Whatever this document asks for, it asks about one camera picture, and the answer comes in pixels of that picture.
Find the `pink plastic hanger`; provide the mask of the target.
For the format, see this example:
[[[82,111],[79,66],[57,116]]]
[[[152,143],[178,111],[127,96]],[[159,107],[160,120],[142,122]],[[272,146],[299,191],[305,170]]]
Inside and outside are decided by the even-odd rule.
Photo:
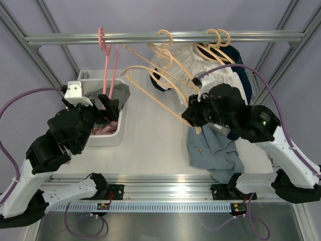
[[[109,68],[109,59],[110,59],[110,53],[112,49],[112,44],[107,45],[103,41],[103,35],[104,35],[104,29],[99,28],[98,29],[98,44],[100,46],[100,49],[105,53],[105,65],[104,65],[104,79],[103,79],[103,94],[107,94],[107,77],[108,77],[108,68]],[[118,54],[119,54],[119,45],[115,45],[115,60],[114,60],[114,66],[112,71],[112,79],[111,84],[109,88],[109,94],[108,98],[112,99],[113,90],[115,86],[115,77],[116,77],[116,69],[117,69],[117,63],[118,63]]]

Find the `grey pleated skirt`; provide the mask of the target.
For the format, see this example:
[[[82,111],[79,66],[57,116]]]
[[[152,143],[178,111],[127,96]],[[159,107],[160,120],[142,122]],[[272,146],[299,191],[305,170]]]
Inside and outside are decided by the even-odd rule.
[[[88,97],[91,101],[93,101],[98,109],[102,109],[103,107],[102,103],[98,99],[99,94],[103,94],[102,89],[88,93],[86,97]],[[112,99],[119,100],[119,112],[121,109],[123,109],[129,97],[130,97],[130,90],[128,85],[121,83],[114,87]]]

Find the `pink ruffled skirt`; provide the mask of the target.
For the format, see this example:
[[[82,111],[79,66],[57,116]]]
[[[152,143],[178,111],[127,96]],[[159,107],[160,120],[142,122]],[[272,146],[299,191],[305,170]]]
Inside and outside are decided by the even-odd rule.
[[[94,128],[92,135],[111,135],[117,131],[118,122],[111,121],[108,125],[100,128]]]

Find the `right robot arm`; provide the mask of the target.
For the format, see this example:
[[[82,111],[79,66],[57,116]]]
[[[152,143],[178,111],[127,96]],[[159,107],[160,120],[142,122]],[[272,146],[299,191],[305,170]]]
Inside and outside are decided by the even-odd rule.
[[[236,173],[223,194],[234,199],[251,193],[276,194],[295,204],[320,200],[320,166],[288,142],[278,116],[263,105],[247,105],[238,88],[223,83],[191,95],[182,118],[198,128],[208,123],[225,126],[264,150],[280,167],[268,174]]]

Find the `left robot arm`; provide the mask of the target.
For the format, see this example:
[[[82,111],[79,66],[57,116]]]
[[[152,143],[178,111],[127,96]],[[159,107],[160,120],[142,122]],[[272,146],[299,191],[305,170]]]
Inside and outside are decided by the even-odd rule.
[[[100,173],[92,173],[85,180],[50,191],[42,184],[72,156],[80,155],[96,124],[108,124],[119,117],[118,100],[100,94],[104,109],[93,101],[86,106],[72,105],[48,120],[48,131],[34,140],[26,151],[20,176],[2,195],[1,228],[24,227],[42,219],[51,210],[79,199],[102,200],[112,197],[109,184]]]

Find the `white pleated skirt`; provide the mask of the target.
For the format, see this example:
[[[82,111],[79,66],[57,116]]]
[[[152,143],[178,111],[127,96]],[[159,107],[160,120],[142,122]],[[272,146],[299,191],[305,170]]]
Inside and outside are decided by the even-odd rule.
[[[194,49],[192,43],[186,44],[172,44],[168,46],[167,49],[170,53],[189,70],[192,76],[195,76],[201,72],[207,72],[212,68],[218,67],[221,64],[217,62],[210,62],[203,59]],[[172,65],[169,69],[169,73],[175,77],[178,77],[182,81],[187,81],[188,76],[187,73],[181,69],[176,63]],[[217,84],[227,83],[232,87],[237,87],[240,89],[240,93],[242,98],[249,104],[246,100],[245,92],[241,83],[241,80],[236,72],[232,70],[232,67],[224,68],[212,72],[210,75],[217,79]],[[195,92],[188,89],[187,87],[183,87],[179,84],[179,87],[182,88],[183,93],[186,94],[187,97],[194,94]]]

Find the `light blue denim skirt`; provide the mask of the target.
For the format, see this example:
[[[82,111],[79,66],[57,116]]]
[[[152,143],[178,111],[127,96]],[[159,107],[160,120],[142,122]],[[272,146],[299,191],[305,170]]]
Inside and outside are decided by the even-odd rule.
[[[227,184],[234,174],[245,170],[235,141],[209,126],[203,126],[199,134],[194,128],[189,128],[187,149],[189,165],[207,170],[221,184]]]

